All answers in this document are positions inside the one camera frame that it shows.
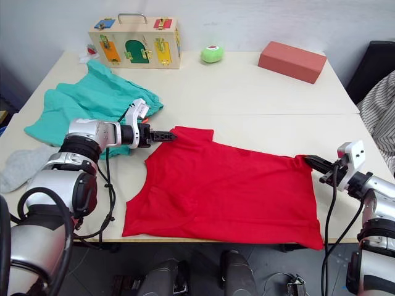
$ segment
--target striped cloth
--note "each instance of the striped cloth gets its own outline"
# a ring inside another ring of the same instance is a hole
[[[360,116],[389,170],[395,173],[395,71],[384,77],[358,103]]]

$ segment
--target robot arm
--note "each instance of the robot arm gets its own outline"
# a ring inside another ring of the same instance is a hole
[[[333,184],[333,168],[338,166],[340,191],[364,203],[362,229],[357,238],[360,250],[352,254],[347,271],[347,288],[360,296],[395,295],[395,185],[372,173],[358,170],[365,161],[361,141],[344,143],[334,163],[306,155],[305,161],[325,174],[321,183]]]
[[[73,230],[97,204],[96,173],[102,151],[120,145],[150,147],[152,142],[176,138],[138,123],[148,108],[144,100],[135,100],[125,114],[126,125],[105,120],[71,122],[58,153],[31,180],[18,205],[21,222],[10,230],[10,259],[1,258],[10,262],[8,292],[1,287],[1,296],[57,294],[67,270]]]

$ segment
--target yellow latch panel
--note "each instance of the yellow latch panel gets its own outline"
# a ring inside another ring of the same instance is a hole
[[[169,66],[172,63],[172,57],[170,55],[168,42],[164,41],[163,38],[156,38],[154,44],[159,63]]]

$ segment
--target red t-shirt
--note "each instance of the red t-shirt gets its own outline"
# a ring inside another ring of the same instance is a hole
[[[227,242],[323,241],[311,168],[302,156],[276,156],[212,141],[214,131],[176,126],[178,138],[146,160],[144,187],[127,202],[122,236]]]

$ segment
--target black cable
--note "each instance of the black cable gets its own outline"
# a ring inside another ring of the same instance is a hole
[[[121,120],[123,120],[123,118],[125,117],[126,113],[129,110],[129,107],[127,107],[127,109],[124,111],[124,113],[121,115],[121,117],[118,119],[118,122],[121,122]]]
[[[22,222],[22,220],[18,219],[18,218],[15,217],[13,214],[11,214],[11,213],[9,213],[9,214],[10,214],[10,219],[11,219],[11,221],[14,222],[15,224],[19,224],[19,223]]]
[[[325,256],[328,254],[328,231],[329,231],[329,221],[331,219],[333,208],[335,207],[336,203],[336,196],[338,192],[338,169],[339,166],[335,165],[333,167],[333,175],[332,175],[332,186],[333,186],[333,193],[332,193],[332,202],[329,206],[328,215],[326,216],[325,221]],[[325,274],[325,293],[324,293],[324,285],[323,285],[323,277]],[[322,296],[327,295],[328,293],[328,282],[329,282],[329,267],[328,263],[325,263],[325,268],[321,272],[321,294]]]
[[[267,280],[265,281],[264,293],[262,294],[262,296],[265,296],[265,295],[266,295],[266,292],[267,292],[267,291],[266,291],[266,285],[267,285],[267,283],[270,282],[270,280],[272,280],[274,277],[279,276],[279,275],[287,276],[287,277],[289,277],[290,279],[295,278],[295,276],[294,276],[292,273],[283,273],[283,272],[273,273],[273,274],[272,274],[271,276],[269,276],[269,277],[267,278]]]
[[[11,225],[5,198],[0,195],[0,296],[6,296],[10,276]]]
[[[325,270],[325,265],[328,262],[329,256],[332,254],[332,252],[335,250],[335,248],[339,245],[339,243],[341,242],[341,240],[346,236],[347,232],[350,230],[350,228],[352,227],[352,225],[355,223],[355,221],[358,219],[358,216],[361,214],[362,210],[364,209],[364,200],[361,199],[360,200],[360,205],[359,208],[357,210],[357,213],[355,213],[354,217],[352,218],[352,220],[350,221],[350,223],[347,225],[347,227],[345,228],[345,230],[343,231],[343,233],[339,236],[339,238],[337,239],[337,241],[332,245],[332,247],[329,249],[328,253],[325,255],[323,262],[322,262],[322,269],[321,269],[321,275],[323,274],[324,270]],[[323,277],[321,276],[321,288],[323,287]]]
[[[56,277],[49,284],[49,296],[56,296],[59,292],[60,286],[64,280],[64,277],[67,272],[67,268],[69,267],[70,259],[72,257],[72,246],[73,246],[73,223],[70,215],[69,209],[64,204],[63,200],[52,190],[44,187],[36,187],[26,191],[23,196],[20,198],[18,202],[18,214],[19,218],[23,221],[26,219],[26,216],[23,212],[23,206],[25,205],[26,200],[33,193],[41,192],[48,195],[59,208],[59,212],[63,218],[64,228],[65,228],[65,242],[64,249],[62,252],[62,257],[60,259],[58,272]]]
[[[129,107],[124,111],[124,113],[121,115],[121,117],[118,119],[118,122],[121,122],[121,120],[125,117],[126,113],[129,110]],[[106,217],[104,218],[104,221],[100,227],[100,229],[92,234],[88,234],[85,236],[79,236],[77,234],[74,234],[74,237],[79,239],[82,243],[84,243],[85,245],[88,246],[93,246],[92,244],[89,244],[87,241],[85,241],[85,239],[90,239],[94,236],[99,235],[99,243],[102,244],[102,238],[103,238],[103,231],[105,230],[105,228],[110,224],[111,221],[114,221],[114,217],[112,216],[112,212],[114,211],[114,207],[115,207],[115,201],[117,199],[117,196],[115,194],[115,190],[113,185],[111,184],[111,180],[110,180],[110,163],[109,163],[109,148],[106,148],[106,167],[107,167],[107,176],[102,172],[102,170],[100,169],[99,165],[98,165],[98,170],[100,175],[103,177],[103,179],[105,180],[105,182],[107,183],[105,185],[106,188],[108,188],[109,190],[109,200],[110,200],[110,209],[108,214],[106,215]]]

